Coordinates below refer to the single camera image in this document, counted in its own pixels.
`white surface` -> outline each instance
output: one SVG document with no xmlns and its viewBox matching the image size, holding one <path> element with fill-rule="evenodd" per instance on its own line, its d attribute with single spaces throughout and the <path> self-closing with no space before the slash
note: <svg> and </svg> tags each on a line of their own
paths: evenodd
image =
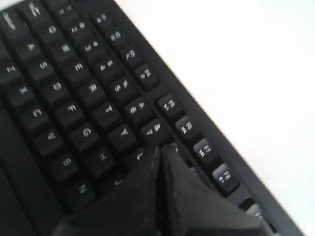
<svg viewBox="0 0 315 236">
<path fill-rule="evenodd" d="M 315 1 L 116 2 L 314 235 Z"/>
</svg>

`keyboard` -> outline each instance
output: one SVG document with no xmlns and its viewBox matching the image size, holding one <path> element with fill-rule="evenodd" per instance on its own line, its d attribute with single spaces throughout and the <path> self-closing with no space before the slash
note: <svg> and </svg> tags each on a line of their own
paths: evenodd
<svg viewBox="0 0 315 236">
<path fill-rule="evenodd" d="M 275 233 L 287 227 L 113 1 L 23 1 L 1 12 L 0 31 L 1 100 L 65 214 L 121 184 L 148 147 L 172 145 L 205 185 Z"/>
</svg>

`black keyboard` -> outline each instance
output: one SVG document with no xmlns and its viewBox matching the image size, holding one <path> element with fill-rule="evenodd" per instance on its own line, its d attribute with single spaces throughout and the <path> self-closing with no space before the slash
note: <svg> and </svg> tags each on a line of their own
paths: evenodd
<svg viewBox="0 0 315 236">
<path fill-rule="evenodd" d="M 276 231 L 270 194 L 123 12 L 102 2 L 28 0 L 0 14 L 1 99 L 65 213 L 122 183 L 147 147 L 169 144 Z"/>
</svg>

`white desk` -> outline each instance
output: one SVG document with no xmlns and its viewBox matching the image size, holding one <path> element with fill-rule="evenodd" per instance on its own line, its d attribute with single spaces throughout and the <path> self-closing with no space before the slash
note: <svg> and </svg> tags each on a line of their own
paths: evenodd
<svg viewBox="0 0 315 236">
<path fill-rule="evenodd" d="M 116 2 L 314 235 L 315 1 Z"/>
</svg>

